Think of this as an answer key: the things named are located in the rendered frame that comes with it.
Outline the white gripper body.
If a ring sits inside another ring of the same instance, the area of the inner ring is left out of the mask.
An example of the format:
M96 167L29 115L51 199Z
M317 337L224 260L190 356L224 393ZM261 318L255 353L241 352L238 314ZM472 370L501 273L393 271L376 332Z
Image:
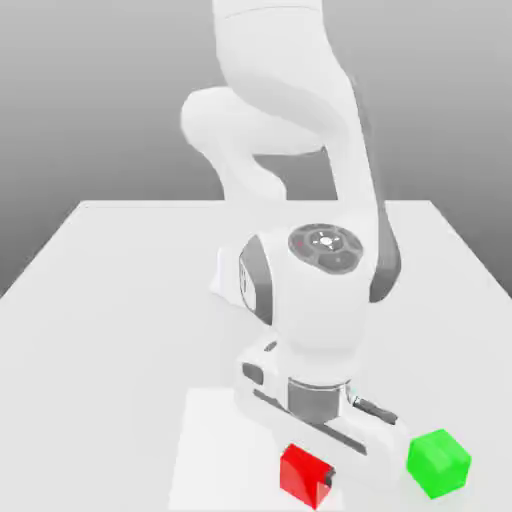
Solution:
M284 449L293 443L355 478L399 478L405 472L409 432L401 420L389 424L357 408L324 424L295 417L249 387L234 392L235 403L250 419L268 428Z

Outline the small red cube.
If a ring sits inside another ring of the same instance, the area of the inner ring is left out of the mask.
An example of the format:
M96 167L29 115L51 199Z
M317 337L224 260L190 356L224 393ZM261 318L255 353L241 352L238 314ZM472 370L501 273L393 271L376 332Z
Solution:
M295 444L289 444L280 457L280 488L313 510L317 510L325 498L318 497L318 482L329 467Z

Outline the small green cube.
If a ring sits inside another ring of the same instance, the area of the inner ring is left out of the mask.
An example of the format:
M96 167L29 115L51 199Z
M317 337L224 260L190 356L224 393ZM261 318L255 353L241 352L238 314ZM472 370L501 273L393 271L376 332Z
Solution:
M445 429L410 441L406 469L430 499L436 499L466 484L472 456Z

